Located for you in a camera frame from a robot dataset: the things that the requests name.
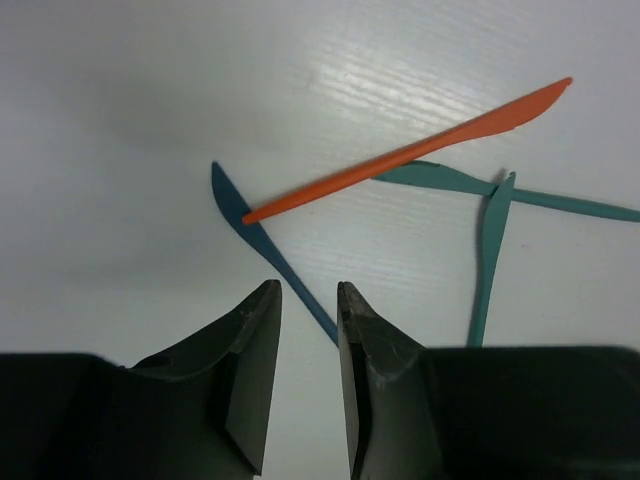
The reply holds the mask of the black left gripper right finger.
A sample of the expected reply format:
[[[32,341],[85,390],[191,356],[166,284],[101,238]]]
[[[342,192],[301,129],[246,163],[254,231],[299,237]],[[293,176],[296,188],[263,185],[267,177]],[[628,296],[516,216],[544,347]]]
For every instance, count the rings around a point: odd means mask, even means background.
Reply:
[[[354,479],[635,479],[639,355],[618,346],[432,348],[337,287]]]

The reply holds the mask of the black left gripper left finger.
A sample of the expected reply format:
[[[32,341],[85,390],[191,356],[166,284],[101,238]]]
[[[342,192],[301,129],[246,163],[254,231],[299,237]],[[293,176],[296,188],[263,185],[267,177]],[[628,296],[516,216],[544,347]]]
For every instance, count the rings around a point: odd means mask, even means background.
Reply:
[[[3,354],[2,477],[259,475],[281,312],[281,285],[268,280],[133,367],[87,353]]]

